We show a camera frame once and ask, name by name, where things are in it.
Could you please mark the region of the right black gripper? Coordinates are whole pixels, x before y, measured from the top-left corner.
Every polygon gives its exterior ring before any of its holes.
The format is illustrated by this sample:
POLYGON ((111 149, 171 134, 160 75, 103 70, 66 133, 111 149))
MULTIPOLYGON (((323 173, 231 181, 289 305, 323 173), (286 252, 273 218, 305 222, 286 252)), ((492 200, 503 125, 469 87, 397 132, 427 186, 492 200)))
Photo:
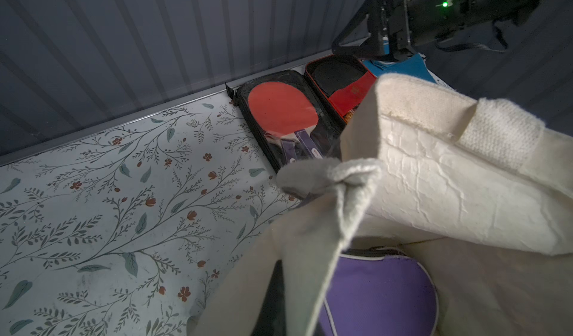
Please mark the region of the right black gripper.
POLYGON ((404 61, 415 47, 452 38, 466 28, 490 22, 507 48, 498 21, 524 19, 540 0, 365 0, 334 39, 334 55, 362 60, 404 61))

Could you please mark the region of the blue paddle case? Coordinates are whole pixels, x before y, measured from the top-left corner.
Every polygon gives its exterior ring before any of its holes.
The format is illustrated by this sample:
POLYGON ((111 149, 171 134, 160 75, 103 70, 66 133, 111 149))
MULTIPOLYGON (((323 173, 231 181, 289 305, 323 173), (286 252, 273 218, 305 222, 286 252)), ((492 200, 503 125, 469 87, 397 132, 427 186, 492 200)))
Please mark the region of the blue paddle case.
POLYGON ((436 83, 436 80, 427 69, 424 59, 419 54, 414 55, 403 62, 391 63, 384 61, 364 60, 363 64, 376 77, 388 73, 398 73, 436 83))

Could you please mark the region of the red black ping pong set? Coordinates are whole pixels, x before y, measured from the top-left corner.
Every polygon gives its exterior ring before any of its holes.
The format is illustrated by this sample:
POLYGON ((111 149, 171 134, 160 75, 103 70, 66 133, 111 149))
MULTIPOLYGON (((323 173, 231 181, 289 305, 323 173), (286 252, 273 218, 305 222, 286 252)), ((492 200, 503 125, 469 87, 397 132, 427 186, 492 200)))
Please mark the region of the red black ping pong set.
POLYGON ((330 55, 308 63, 304 78, 325 113, 345 127, 373 87, 376 77, 353 56, 330 55))

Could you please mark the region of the red ping pong paddle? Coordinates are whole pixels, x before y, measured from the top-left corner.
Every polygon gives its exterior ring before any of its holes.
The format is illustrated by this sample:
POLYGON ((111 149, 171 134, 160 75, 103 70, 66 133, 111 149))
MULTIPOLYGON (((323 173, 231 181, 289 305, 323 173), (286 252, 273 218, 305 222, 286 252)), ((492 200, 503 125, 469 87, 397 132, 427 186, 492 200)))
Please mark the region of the red ping pong paddle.
POLYGON ((346 126, 296 70, 225 88, 274 171, 295 161, 325 158, 346 126))

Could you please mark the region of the cream canvas tote bag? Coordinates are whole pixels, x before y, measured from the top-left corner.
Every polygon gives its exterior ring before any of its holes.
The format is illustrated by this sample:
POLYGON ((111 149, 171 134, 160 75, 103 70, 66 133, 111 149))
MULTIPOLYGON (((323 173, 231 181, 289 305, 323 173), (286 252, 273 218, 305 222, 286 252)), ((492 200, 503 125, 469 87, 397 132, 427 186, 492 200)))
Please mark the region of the cream canvas tote bag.
POLYGON ((431 277, 433 335, 572 333, 572 137, 515 103, 383 75, 337 149, 276 182, 301 205, 256 239, 190 335, 314 335, 340 256, 382 249, 431 277))

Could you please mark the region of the purple pouch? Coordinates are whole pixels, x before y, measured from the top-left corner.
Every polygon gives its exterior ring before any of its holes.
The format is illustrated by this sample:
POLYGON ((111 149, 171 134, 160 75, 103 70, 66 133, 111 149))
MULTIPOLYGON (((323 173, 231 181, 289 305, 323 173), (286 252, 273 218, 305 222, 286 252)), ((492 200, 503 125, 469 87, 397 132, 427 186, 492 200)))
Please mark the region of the purple pouch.
POLYGON ((319 312, 318 335, 433 335, 439 301, 428 272, 396 249, 342 254, 319 312))

